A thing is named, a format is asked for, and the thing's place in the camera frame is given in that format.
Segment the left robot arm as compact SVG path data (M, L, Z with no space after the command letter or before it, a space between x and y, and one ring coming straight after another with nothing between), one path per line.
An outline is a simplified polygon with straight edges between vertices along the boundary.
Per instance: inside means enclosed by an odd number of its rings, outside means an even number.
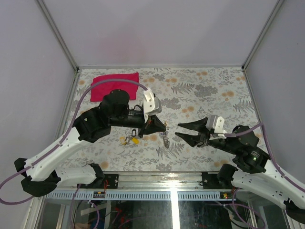
M138 136L164 132L165 125L157 114L162 111L160 100L151 89L143 92L139 110L129 109L129 94L121 89L111 91L102 102L73 122L72 127L56 142L30 159L19 158L14 162L22 172L22 189L34 196L45 196L59 187L103 188L105 175L96 163L80 168L62 168L60 164L82 148L107 136L112 126L138 129Z

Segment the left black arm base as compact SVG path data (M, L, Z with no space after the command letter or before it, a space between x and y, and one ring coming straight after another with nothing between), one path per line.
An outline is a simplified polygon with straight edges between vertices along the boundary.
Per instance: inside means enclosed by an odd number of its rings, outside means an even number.
M104 189L117 189L119 184L118 174L105 174Z

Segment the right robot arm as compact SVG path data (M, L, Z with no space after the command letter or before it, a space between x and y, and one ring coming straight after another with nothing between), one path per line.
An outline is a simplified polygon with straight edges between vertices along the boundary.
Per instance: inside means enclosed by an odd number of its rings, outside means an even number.
M211 115L179 126L198 133L175 133L191 147L210 146L234 155L233 164L223 164L217 174L220 187L232 185L250 191L276 204L295 221L305 222L305 185L284 171L271 151L258 147L259 138L254 130L262 127L262 123L252 128L238 125L228 133L224 119Z

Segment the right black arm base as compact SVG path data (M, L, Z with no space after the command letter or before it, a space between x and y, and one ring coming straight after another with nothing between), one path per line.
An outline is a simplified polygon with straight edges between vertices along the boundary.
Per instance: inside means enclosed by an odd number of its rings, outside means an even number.
M203 189L222 189L223 186L217 178L217 172L201 172L201 181L199 185Z

